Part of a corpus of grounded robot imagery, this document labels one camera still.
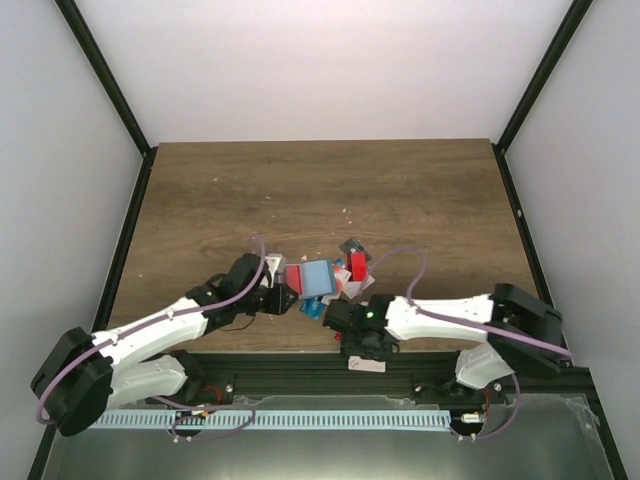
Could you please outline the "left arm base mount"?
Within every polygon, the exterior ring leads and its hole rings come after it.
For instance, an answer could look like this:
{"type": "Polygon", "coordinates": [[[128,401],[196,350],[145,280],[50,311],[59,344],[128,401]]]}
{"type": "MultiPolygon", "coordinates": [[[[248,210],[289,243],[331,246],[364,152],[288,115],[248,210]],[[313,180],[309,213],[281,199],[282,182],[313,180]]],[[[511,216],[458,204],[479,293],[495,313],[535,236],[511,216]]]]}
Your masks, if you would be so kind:
{"type": "Polygon", "coordinates": [[[225,380],[188,380],[169,399],[185,405],[228,405],[233,401],[233,385],[225,380]]]}

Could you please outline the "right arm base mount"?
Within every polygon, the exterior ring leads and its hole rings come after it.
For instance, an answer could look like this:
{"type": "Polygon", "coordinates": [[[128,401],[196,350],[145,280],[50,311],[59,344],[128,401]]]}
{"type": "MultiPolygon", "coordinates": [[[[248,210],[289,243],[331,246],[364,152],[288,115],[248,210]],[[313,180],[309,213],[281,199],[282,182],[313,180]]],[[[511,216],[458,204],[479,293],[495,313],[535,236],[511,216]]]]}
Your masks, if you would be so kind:
{"type": "Polygon", "coordinates": [[[479,409],[486,403],[504,404],[504,394],[493,388],[476,390],[458,383],[454,377],[419,373],[411,376],[411,398],[418,404],[443,409],[479,409]]]}

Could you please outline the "teal leather card holder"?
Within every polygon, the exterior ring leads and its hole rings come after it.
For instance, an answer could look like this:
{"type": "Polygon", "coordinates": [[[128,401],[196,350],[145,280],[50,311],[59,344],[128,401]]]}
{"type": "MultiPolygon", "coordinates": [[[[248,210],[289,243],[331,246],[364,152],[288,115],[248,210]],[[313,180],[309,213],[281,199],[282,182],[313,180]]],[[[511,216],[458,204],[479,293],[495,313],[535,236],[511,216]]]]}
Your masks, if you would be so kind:
{"type": "Polygon", "coordinates": [[[299,265],[303,285],[300,300],[334,294],[333,264],[329,260],[314,260],[299,265]]]}

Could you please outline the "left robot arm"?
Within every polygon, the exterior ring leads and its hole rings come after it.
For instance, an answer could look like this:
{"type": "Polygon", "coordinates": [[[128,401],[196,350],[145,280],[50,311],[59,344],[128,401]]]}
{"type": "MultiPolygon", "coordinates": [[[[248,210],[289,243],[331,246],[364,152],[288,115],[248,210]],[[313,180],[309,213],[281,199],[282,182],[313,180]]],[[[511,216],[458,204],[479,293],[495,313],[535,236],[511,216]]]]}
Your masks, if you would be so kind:
{"type": "Polygon", "coordinates": [[[297,293],[283,283],[280,254],[246,253],[164,309],[111,330],[65,332],[34,375],[36,420],[73,436],[103,413],[156,396],[184,404],[204,392],[199,366],[173,346],[218,330],[239,315],[283,315],[297,293]]]}

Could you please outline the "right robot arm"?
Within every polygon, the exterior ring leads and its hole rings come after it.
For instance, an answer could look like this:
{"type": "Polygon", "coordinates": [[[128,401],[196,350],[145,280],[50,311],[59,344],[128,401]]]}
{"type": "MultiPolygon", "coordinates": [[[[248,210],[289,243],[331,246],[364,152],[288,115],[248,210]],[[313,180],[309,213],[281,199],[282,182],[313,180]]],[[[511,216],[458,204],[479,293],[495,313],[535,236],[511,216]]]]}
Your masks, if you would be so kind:
{"type": "Polygon", "coordinates": [[[445,393],[458,403],[506,376],[553,377],[570,357],[562,314],[507,283],[462,299],[377,294],[365,304],[333,300],[323,326],[338,334],[343,355],[360,362],[383,364],[415,339],[471,342],[444,378],[445,393]]]}

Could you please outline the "white card with red logo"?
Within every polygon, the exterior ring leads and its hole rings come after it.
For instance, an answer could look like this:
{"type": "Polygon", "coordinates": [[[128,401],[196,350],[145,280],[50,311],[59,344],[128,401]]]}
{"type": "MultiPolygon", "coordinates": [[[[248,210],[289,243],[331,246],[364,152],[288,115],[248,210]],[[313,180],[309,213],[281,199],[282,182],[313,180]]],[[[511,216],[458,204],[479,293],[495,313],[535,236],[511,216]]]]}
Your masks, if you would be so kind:
{"type": "Polygon", "coordinates": [[[350,356],[347,362],[348,369],[351,371],[369,372],[369,373],[385,373],[386,363],[371,359],[363,359],[359,356],[350,356]]]}

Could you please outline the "large red card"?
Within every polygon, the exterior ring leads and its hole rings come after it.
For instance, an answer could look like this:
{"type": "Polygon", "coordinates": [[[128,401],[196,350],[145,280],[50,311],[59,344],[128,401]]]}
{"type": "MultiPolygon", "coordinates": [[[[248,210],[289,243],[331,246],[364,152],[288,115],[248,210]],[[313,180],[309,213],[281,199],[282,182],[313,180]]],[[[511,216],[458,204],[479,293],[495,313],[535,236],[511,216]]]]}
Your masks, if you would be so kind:
{"type": "Polygon", "coordinates": [[[298,296],[303,293],[301,268],[299,264],[288,264],[285,267],[285,282],[298,296]]]}

